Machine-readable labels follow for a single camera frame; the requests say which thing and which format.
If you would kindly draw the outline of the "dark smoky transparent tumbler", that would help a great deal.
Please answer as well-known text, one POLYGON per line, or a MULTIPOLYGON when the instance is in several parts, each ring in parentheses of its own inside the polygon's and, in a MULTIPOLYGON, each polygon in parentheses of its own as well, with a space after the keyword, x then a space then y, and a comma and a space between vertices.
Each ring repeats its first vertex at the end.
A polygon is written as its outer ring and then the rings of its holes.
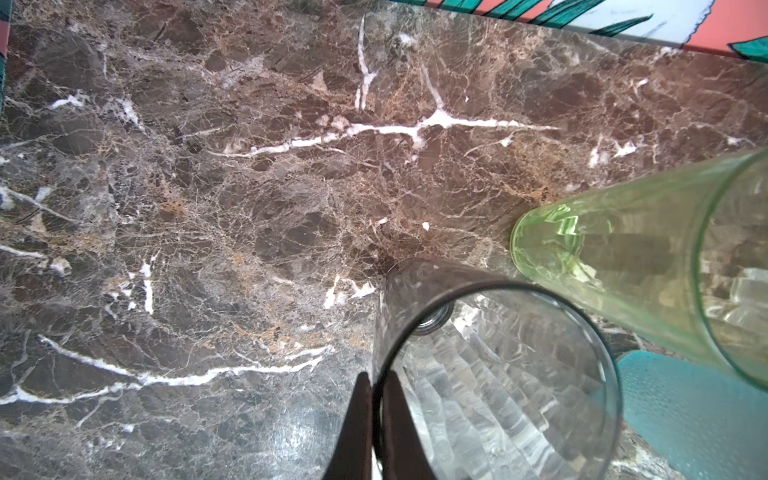
POLYGON ((615 454, 614 357, 585 313, 540 286, 450 260, 395 264, 374 334, 379 462, 390 375, 439 479, 601 479, 615 454))

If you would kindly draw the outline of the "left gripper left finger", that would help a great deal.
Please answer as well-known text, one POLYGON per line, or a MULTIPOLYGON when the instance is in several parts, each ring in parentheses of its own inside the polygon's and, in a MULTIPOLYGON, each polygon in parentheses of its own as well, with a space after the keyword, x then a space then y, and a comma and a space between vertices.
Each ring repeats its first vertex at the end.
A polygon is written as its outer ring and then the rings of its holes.
POLYGON ((373 453, 372 388, 367 372, 355 381, 332 458, 323 480, 370 480, 373 453))

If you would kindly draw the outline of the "light green faceted tumbler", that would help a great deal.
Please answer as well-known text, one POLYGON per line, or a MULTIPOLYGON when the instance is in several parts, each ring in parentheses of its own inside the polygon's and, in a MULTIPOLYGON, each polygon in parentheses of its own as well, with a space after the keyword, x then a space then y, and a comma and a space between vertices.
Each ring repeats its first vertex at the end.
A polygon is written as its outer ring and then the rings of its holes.
POLYGON ((767 384, 767 153, 730 154, 541 206, 517 269, 695 363, 767 384))

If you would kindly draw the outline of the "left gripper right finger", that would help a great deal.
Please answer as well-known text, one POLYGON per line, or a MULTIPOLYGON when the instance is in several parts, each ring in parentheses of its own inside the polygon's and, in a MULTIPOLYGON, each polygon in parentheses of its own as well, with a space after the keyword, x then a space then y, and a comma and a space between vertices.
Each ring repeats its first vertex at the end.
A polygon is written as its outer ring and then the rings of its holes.
POLYGON ((394 371, 384 383, 381 407, 383 478, 435 480, 394 371))

